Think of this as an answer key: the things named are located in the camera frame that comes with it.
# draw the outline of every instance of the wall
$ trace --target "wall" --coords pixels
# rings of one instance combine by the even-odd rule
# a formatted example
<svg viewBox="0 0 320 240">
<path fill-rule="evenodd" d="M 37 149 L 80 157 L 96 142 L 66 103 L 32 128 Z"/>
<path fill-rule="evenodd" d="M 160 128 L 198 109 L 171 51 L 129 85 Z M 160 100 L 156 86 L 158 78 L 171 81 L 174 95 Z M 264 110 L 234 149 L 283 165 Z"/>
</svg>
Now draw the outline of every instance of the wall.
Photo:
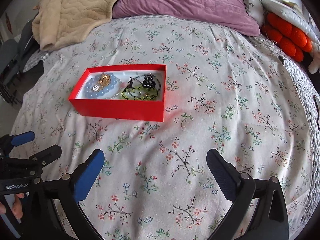
<svg viewBox="0 0 320 240">
<path fill-rule="evenodd" d="M 13 0 L 10 3 L 6 12 L 11 22 L 12 34 L 6 26 L 5 14 L 0 18 L 0 32 L 4 40 L 14 38 L 21 33 L 28 20 L 32 19 L 38 12 L 32 9 L 37 3 L 38 0 Z"/>
</svg>

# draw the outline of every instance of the gray plaid fabric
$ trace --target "gray plaid fabric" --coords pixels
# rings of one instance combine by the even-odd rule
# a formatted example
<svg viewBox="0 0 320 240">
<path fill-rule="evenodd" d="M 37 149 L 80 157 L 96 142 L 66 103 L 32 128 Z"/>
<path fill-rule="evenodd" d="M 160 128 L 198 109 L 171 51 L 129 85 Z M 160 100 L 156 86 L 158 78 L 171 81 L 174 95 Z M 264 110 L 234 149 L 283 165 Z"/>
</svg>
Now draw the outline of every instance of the gray plaid fabric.
<svg viewBox="0 0 320 240">
<path fill-rule="evenodd" d="M 23 68 L 23 72 L 27 72 L 28 70 L 32 69 L 35 65 L 39 63 L 40 60 L 45 62 L 49 55 L 50 53 L 47 51 L 37 50 L 27 61 L 26 65 Z"/>
</svg>

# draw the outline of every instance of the finger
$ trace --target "finger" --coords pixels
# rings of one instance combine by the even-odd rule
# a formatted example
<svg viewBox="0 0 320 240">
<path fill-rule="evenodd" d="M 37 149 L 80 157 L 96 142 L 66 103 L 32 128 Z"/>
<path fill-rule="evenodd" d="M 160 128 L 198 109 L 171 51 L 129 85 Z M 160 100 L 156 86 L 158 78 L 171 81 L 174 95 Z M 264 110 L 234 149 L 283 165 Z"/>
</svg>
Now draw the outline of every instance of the finger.
<svg viewBox="0 0 320 240">
<path fill-rule="evenodd" d="M 5 206 L 0 203 L 0 214 L 4 214 L 5 213 Z"/>
<path fill-rule="evenodd" d="M 17 195 L 14 195 L 14 203 L 11 210 L 17 219 L 22 218 L 22 205 Z"/>
<path fill-rule="evenodd" d="M 19 198 L 24 198 L 24 193 L 18 193 L 17 196 L 18 196 Z"/>
</svg>

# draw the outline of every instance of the blue gripper pad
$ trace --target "blue gripper pad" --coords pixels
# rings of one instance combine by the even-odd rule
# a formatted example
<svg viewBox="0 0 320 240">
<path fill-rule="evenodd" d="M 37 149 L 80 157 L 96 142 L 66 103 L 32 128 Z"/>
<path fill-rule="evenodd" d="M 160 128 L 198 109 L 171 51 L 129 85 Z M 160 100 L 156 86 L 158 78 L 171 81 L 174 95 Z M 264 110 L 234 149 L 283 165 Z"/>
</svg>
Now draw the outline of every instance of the blue gripper pad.
<svg viewBox="0 0 320 240">
<path fill-rule="evenodd" d="M 207 165 L 227 200 L 236 200 L 237 188 L 241 181 L 238 171 L 227 163 L 216 149 L 207 153 Z"/>
<path fill-rule="evenodd" d="M 17 146 L 25 144 L 27 142 L 31 142 L 34 139 L 35 139 L 35 133 L 32 131 L 29 131 L 29 132 L 15 135 L 11 140 L 11 144 L 12 144 L 12 146 L 17 147 Z"/>
<path fill-rule="evenodd" d="M 74 182 L 73 198 L 76 203 L 85 200 L 92 185 L 94 184 L 99 172 L 104 164 L 104 154 L 102 150 L 95 149 L 89 158 L 82 164 L 80 164 L 76 170 L 72 173 L 76 174 Z"/>
</svg>

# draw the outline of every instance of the purple pillow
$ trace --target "purple pillow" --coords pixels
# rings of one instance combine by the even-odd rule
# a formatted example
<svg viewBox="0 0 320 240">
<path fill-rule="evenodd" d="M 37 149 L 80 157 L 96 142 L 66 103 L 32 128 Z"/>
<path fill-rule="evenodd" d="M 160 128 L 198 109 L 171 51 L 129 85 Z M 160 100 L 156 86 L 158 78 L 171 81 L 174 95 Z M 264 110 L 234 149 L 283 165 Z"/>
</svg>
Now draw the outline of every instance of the purple pillow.
<svg viewBox="0 0 320 240">
<path fill-rule="evenodd" d="M 112 14 L 113 18 L 165 14 L 217 23 L 248 36 L 260 33 L 257 22 L 247 14 L 243 0 L 119 0 Z"/>
</svg>

